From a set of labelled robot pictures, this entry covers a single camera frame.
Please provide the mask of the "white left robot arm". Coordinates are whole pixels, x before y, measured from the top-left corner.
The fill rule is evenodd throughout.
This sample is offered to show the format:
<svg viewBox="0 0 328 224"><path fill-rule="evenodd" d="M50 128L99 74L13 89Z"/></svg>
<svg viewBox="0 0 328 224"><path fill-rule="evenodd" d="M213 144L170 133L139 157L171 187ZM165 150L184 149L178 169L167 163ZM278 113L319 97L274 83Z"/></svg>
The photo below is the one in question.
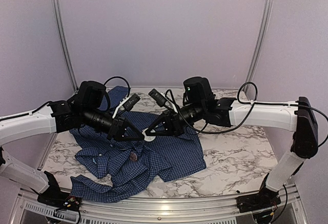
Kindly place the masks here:
<svg viewBox="0 0 328 224"><path fill-rule="evenodd" d="M61 133L87 125L115 141L143 140L144 135L126 118L100 110L102 100L111 107L106 86L96 81L83 81L68 100L48 101L41 107L1 118L1 146L40 135ZM67 194L60 190L54 175L38 171L1 149L1 176L32 189L41 199L61 206Z"/></svg>

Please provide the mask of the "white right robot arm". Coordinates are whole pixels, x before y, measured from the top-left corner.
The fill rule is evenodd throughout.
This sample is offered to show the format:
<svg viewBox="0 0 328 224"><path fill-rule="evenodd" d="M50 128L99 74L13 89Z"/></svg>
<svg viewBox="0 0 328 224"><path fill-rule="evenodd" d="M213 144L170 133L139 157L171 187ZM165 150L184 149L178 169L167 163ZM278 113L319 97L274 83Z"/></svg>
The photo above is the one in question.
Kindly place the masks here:
<svg viewBox="0 0 328 224"><path fill-rule="evenodd" d="M319 149L318 124L315 109L306 97L288 103L242 101L240 97L216 99L205 77L191 77L183 82L185 101L179 107L174 98L167 98L153 89L149 95L163 107L172 104L145 130L146 136L179 136L185 127L203 119L207 124L226 127L232 132L242 125L272 127L293 132L291 148L284 153L278 165L264 178L259 192L239 197L241 205L264 208L273 202L283 184L303 163L314 157Z"/></svg>

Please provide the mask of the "blue plaid shirt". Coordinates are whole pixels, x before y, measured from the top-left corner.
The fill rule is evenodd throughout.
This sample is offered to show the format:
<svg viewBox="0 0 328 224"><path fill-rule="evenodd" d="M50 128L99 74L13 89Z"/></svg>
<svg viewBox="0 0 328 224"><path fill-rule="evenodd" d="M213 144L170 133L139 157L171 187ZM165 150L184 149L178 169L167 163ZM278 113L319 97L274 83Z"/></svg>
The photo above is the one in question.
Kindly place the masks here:
<svg viewBox="0 0 328 224"><path fill-rule="evenodd" d="M70 133L81 147L76 160L98 179L111 177L110 186L83 175L71 177L71 195L91 201L118 202L145 190L155 176L169 182L207 167L200 139L191 129L179 137L158 136L152 142L108 140L89 126ZM138 156L136 162L129 159L131 151Z"/></svg>

